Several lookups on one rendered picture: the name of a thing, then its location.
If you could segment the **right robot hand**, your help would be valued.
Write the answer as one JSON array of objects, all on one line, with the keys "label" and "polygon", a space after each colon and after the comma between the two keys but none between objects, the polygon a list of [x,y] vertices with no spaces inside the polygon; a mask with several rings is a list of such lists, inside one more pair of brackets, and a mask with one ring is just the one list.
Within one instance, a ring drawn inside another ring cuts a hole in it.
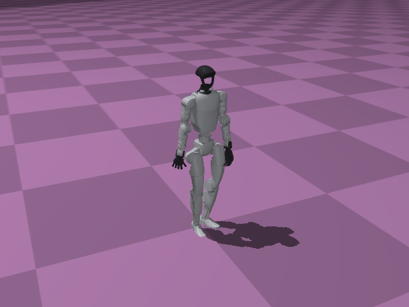
[{"label": "right robot hand", "polygon": [[[178,150],[177,150],[177,151],[178,151]],[[180,169],[183,169],[182,165],[184,165],[185,167],[187,167],[187,165],[184,163],[184,160],[183,160],[185,151],[183,151],[183,156],[182,156],[182,157],[177,155],[177,151],[176,151],[176,158],[175,158],[174,161],[173,161],[172,167],[173,167],[174,164],[175,164],[175,168],[176,168],[177,165],[178,165],[178,169],[179,169],[179,168],[180,168]]]}]

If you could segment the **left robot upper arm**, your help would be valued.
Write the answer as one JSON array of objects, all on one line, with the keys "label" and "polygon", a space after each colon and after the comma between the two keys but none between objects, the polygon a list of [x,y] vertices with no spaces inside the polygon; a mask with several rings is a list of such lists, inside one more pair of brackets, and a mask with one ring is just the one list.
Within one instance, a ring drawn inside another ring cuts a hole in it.
[{"label": "left robot upper arm", "polygon": [[231,120],[230,117],[226,114],[227,111],[227,94],[224,91],[218,91],[220,95],[220,107],[219,107],[219,123],[221,125],[228,124]]}]

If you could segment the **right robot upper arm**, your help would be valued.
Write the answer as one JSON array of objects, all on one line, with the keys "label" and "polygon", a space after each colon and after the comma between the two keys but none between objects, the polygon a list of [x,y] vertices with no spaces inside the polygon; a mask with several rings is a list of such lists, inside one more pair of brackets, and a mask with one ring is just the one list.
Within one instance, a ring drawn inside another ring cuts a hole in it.
[{"label": "right robot upper arm", "polygon": [[189,133],[192,130],[191,124],[189,124],[190,114],[192,108],[195,106],[196,97],[191,95],[183,98],[181,101],[181,125],[185,126],[185,133]]}]

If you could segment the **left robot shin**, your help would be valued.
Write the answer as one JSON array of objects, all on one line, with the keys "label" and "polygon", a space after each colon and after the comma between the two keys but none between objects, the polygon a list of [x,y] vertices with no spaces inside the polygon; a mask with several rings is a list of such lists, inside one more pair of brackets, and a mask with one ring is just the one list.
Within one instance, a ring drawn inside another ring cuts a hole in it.
[{"label": "left robot shin", "polygon": [[[212,207],[215,203],[217,193],[219,190],[219,185],[214,191],[207,191],[205,190],[203,193],[203,203],[204,203],[204,210],[203,210],[203,219],[207,220],[209,218],[210,212],[212,211]],[[206,218],[205,218],[206,217]]]}]

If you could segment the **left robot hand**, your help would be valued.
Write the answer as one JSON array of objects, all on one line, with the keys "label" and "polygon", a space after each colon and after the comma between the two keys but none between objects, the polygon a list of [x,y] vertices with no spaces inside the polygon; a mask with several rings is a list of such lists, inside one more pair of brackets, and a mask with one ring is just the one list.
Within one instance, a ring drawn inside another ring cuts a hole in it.
[{"label": "left robot hand", "polygon": [[224,165],[225,165],[225,166],[230,166],[231,163],[232,163],[233,160],[234,160],[233,152],[231,151],[232,142],[229,141],[229,142],[228,142],[228,147],[224,146],[224,148],[225,148],[226,150],[225,150],[225,164],[223,164],[223,166],[224,166]]}]

